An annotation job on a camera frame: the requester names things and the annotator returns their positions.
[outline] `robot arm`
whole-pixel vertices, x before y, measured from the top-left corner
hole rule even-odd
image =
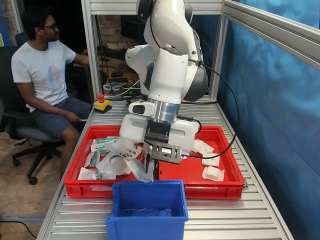
[[[142,100],[146,101],[149,95],[154,61],[158,56],[159,46],[182,50],[188,54],[188,59],[193,61],[202,60],[199,37],[189,26],[193,17],[192,12],[191,5],[184,3],[183,0],[138,1],[137,15],[140,20],[146,22],[144,39],[148,45],[128,49],[125,59],[128,65],[139,74]],[[207,87],[208,76],[205,69],[189,61],[181,99],[194,102],[206,94]]]
[[[151,78],[146,87],[147,101],[129,106],[130,114],[122,122],[120,136],[149,144],[152,160],[178,164],[182,151],[192,150],[198,130],[198,123],[177,118],[181,99],[195,101],[208,87],[205,70],[193,62],[202,59],[199,38],[186,20],[184,0],[140,0],[137,6],[138,16],[146,22],[144,37],[149,45],[136,46],[136,53],[129,50],[126,60],[130,67],[136,65],[132,68],[144,87],[148,75]],[[139,55],[144,59],[135,61],[133,56]]]

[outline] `desk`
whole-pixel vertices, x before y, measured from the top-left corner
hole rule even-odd
[[[204,96],[199,102],[208,102]],[[106,114],[91,112],[71,159],[89,126],[120,125],[128,113],[125,101],[113,101]],[[219,104],[182,104],[180,114],[195,117],[202,125],[220,126],[230,142],[234,131]],[[184,240],[293,240],[274,201],[238,138],[232,153],[248,183],[239,200],[187,199],[189,221]],[[53,197],[37,240],[107,240],[106,216],[110,198],[69,198],[63,180]]]
[[[88,51],[85,49],[83,52],[82,52],[82,55],[88,55]],[[111,57],[106,57],[107,59],[109,59],[110,61],[107,62],[108,63],[112,63],[112,64],[122,64],[122,65],[125,65],[126,64],[126,61],[122,61],[122,60],[119,60],[119,59],[116,59],[116,58],[111,58]],[[82,65],[79,65],[79,64],[76,64],[74,63],[73,64],[74,67],[83,67]],[[134,83],[136,83],[138,80],[139,80],[139,76],[136,72],[134,72],[132,69],[130,68],[121,68],[121,69],[115,69],[115,68],[111,68],[111,67],[108,67],[108,71],[107,71],[107,68],[106,67],[103,67],[103,72],[105,74],[108,74],[109,72],[109,79],[116,79],[116,77],[112,77],[111,74],[112,73],[116,73],[116,72],[120,72],[120,73],[123,73],[123,76],[121,76],[121,78],[127,78],[128,79],[128,82],[129,84],[133,85]],[[104,94],[105,96],[112,96],[112,94],[107,94],[105,93]]]

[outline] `glasses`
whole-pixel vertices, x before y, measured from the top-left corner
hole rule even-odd
[[[56,23],[53,23],[51,24],[50,26],[44,26],[45,28],[51,28],[52,30],[56,30],[56,27],[57,27],[57,24]]]

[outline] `wooden floor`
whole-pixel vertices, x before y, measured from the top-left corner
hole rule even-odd
[[[28,183],[27,172],[36,157],[31,154],[20,157],[21,165],[14,167],[12,155],[30,148],[26,142],[22,146],[14,146],[21,141],[12,140],[5,132],[0,133],[0,216],[46,214],[59,185],[60,159],[45,158],[35,172],[38,178],[36,185]],[[39,142],[31,141],[33,146]],[[26,222],[34,235],[38,235],[42,223]],[[0,223],[1,240],[33,240],[25,226],[20,223]]]

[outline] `man's leg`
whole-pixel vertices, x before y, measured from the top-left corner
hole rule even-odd
[[[60,164],[60,178],[62,178],[77,145],[80,133],[61,115],[34,110],[31,112],[31,117],[41,130],[46,131],[56,139],[65,141]]]
[[[92,104],[89,104],[85,101],[81,101],[74,97],[69,97],[66,104],[63,106],[64,110],[73,112],[81,119],[88,119]]]
[[[69,164],[72,153],[76,148],[79,138],[80,132],[78,132],[78,130],[76,130],[74,127],[67,128],[61,134],[61,139],[65,141],[65,146],[61,156],[60,179],[62,179],[62,177],[64,176],[64,173]]]

